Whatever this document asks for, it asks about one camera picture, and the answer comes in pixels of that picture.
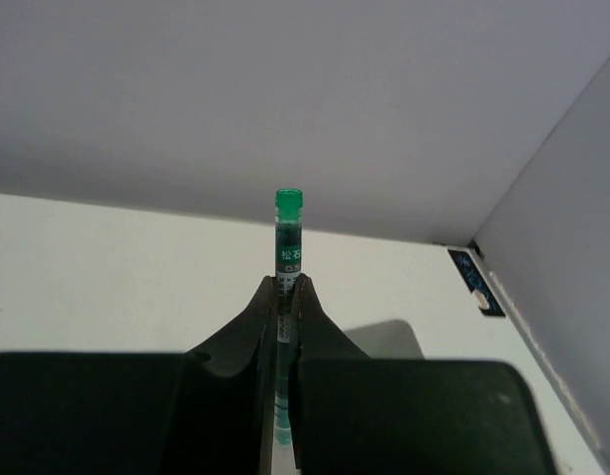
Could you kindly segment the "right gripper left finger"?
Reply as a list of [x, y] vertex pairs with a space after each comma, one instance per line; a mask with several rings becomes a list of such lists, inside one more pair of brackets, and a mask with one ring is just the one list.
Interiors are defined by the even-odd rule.
[[276, 282], [184, 352], [0, 351], [0, 474], [266, 474]]

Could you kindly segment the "green gel pen refill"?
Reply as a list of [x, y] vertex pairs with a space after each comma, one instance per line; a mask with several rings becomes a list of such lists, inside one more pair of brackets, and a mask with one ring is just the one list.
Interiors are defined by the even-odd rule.
[[275, 279], [278, 285], [276, 389], [272, 474], [296, 474], [289, 421], [289, 366], [292, 334], [291, 306], [302, 261], [301, 190], [285, 188], [275, 193]]

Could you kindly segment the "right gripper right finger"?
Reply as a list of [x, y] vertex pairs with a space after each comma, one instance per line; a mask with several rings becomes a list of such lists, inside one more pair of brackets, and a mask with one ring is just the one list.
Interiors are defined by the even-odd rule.
[[304, 474], [555, 474], [532, 392], [495, 360], [368, 356], [327, 316], [309, 277], [289, 419]]

